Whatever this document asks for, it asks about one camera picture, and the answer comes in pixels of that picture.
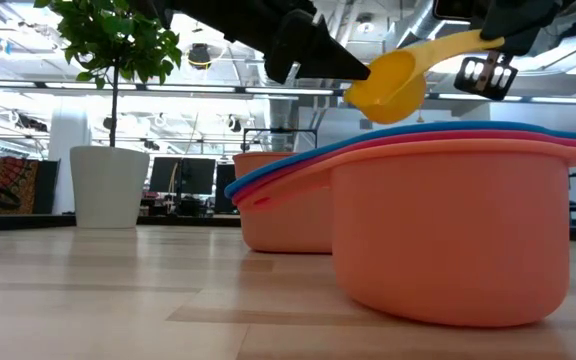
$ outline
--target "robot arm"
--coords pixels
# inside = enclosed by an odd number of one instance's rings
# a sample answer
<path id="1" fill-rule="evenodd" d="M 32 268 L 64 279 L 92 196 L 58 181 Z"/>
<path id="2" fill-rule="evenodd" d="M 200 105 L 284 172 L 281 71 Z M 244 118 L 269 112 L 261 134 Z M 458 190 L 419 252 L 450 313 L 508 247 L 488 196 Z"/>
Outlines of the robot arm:
<path id="1" fill-rule="evenodd" d="M 265 55 L 268 77 L 284 83 L 295 62 L 297 78 L 365 80 L 370 70 L 332 39 L 325 20 L 313 24 L 310 0 L 130 0 L 148 17 L 169 26 L 183 12 Z"/>
<path id="2" fill-rule="evenodd" d="M 471 29 L 481 29 L 481 38 L 505 38 L 502 47 L 483 60 L 465 58 L 455 77 L 455 88 L 492 100 L 503 100 L 518 73 L 510 66 L 513 56 L 528 53 L 539 31 L 552 23 L 557 14 L 575 0 L 434 0 L 435 16 L 470 22 Z M 479 74 L 468 72 L 478 64 Z"/>

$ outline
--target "orange measuring cup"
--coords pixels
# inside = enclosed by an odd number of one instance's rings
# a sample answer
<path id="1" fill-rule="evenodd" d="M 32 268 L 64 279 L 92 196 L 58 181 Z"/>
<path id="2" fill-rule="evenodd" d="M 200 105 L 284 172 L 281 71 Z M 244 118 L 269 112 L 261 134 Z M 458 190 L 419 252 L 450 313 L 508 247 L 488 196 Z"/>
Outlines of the orange measuring cup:
<path id="1" fill-rule="evenodd" d="M 380 56 L 368 66 L 370 77 L 353 82 L 346 91 L 346 101 L 380 124 L 405 119 L 423 103 L 424 73 L 433 65 L 462 53 L 504 44 L 503 38 L 482 40 L 480 32 L 461 32 Z"/>

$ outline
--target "green leaves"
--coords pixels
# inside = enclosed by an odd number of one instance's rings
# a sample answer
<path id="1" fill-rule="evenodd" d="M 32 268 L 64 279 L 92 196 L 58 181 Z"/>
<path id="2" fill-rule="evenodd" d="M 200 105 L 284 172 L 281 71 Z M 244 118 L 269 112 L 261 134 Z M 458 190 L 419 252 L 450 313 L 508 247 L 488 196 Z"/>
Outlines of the green leaves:
<path id="1" fill-rule="evenodd" d="M 103 28 L 106 34 L 111 36 L 117 34 L 132 35 L 135 31 L 135 23 L 132 19 L 110 16 L 103 20 Z"/>
<path id="2" fill-rule="evenodd" d="M 97 90 L 101 90 L 106 86 L 106 79 L 103 77 L 98 77 L 95 79 L 95 85 L 97 85 Z"/>
<path id="3" fill-rule="evenodd" d="M 52 0 L 35 0 L 34 7 L 36 8 L 45 8 L 46 6 L 50 5 Z"/>
<path id="4" fill-rule="evenodd" d="M 114 67 L 126 81 L 163 84 L 181 67 L 179 35 L 161 27 L 159 20 L 132 12 L 130 0 L 35 0 L 61 15 L 58 30 L 70 44 L 64 49 L 68 63 L 76 60 L 86 71 L 77 81 L 107 85 Z"/>
<path id="5" fill-rule="evenodd" d="M 72 61 L 72 58 L 77 54 L 77 50 L 73 49 L 73 48 L 67 48 L 64 51 L 64 56 L 66 57 L 66 61 L 68 62 L 68 64 L 70 65 L 70 62 Z"/>
<path id="6" fill-rule="evenodd" d="M 168 60 L 164 60 L 161 62 L 161 70 L 163 70 L 167 75 L 172 74 L 172 71 L 175 69 L 175 66 Z"/>
<path id="7" fill-rule="evenodd" d="M 167 52 L 168 56 L 172 59 L 172 61 L 175 62 L 175 64 L 177 65 L 178 68 L 181 67 L 181 56 L 183 55 L 181 50 L 179 50 L 177 48 L 177 44 L 175 44 L 175 47 L 171 47 L 170 49 L 168 49 Z"/>
<path id="8" fill-rule="evenodd" d="M 92 80 L 92 78 L 94 77 L 94 75 L 90 72 L 80 72 L 79 75 L 77 75 L 77 81 L 90 81 Z"/>

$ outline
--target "plastic bowl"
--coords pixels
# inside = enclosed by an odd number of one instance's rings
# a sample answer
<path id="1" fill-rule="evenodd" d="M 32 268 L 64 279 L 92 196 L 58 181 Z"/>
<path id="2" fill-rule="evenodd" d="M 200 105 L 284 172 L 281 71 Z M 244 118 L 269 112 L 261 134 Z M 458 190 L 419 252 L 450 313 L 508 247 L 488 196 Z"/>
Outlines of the plastic bowl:
<path id="1" fill-rule="evenodd" d="M 259 152 L 233 157 L 237 178 L 294 153 Z M 267 211 L 239 209 L 244 242 L 251 249 L 281 253 L 330 253 L 330 191 L 315 189 Z"/>
<path id="2" fill-rule="evenodd" d="M 438 140 L 351 151 L 243 199 L 245 211 L 330 187 L 339 286 L 410 319 L 502 327 L 539 321 L 569 279 L 568 167 L 576 147 Z"/>
<path id="3" fill-rule="evenodd" d="M 395 136 L 395 135 L 406 135 L 406 134 L 418 134 L 427 132 L 437 132 L 437 131 L 454 131 L 454 130 L 509 130 L 509 131 L 528 131 L 534 133 L 541 133 L 550 136 L 563 137 L 569 139 L 576 139 L 576 133 L 564 132 L 564 131 L 554 131 L 546 129 L 541 126 L 517 123 L 510 121 L 448 121 L 448 122 L 436 122 L 427 124 L 417 124 L 417 125 L 406 125 L 398 126 L 385 130 L 371 131 L 344 141 L 340 141 L 328 146 L 317 148 L 305 153 L 295 154 L 293 156 L 284 158 L 282 160 L 276 161 L 268 166 L 264 166 L 260 169 L 254 170 L 245 176 L 226 187 L 226 196 L 232 198 L 242 187 L 248 185 L 249 183 L 286 166 L 296 164 L 301 161 L 305 161 L 311 158 L 315 158 L 326 153 L 339 150 L 346 146 L 350 146 L 356 143 L 374 140 L 378 138 Z"/>
<path id="4" fill-rule="evenodd" d="M 434 140 L 448 140 L 448 139 L 523 139 L 532 141 L 551 142 L 554 144 L 576 147 L 576 139 L 555 137 L 530 131 L 451 130 L 451 131 L 435 131 L 428 133 L 412 133 L 405 135 L 388 136 L 352 144 L 344 148 L 329 153 L 325 153 L 318 157 L 310 158 L 308 160 L 278 169 L 272 173 L 269 173 L 264 177 L 261 177 L 251 182 L 246 187 L 242 188 L 239 192 L 235 194 L 235 196 L 233 196 L 232 198 L 233 203 L 235 205 L 238 204 L 241 201 L 241 199 L 254 193 L 259 187 L 273 180 L 279 179 L 280 177 L 290 174 L 294 171 L 303 169 L 317 162 L 330 159 L 333 156 L 337 156 L 349 151 L 355 151 L 360 149 L 366 149 L 373 146 L 382 146 L 388 144 L 403 144 L 414 141 L 434 141 Z"/>

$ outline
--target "plant stem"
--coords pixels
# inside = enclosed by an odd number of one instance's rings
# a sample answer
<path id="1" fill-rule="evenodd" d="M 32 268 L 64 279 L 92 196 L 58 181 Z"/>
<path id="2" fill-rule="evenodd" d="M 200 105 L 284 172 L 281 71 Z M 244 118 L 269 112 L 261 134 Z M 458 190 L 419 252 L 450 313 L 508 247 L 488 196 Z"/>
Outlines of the plant stem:
<path id="1" fill-rule="evenodd" d="M 115 60 L 112 81 L 112 122 L 110 124 L 110 147 L 115 147 L 117 136 L 117 98 L 119 97 L 119 60 Z"/>

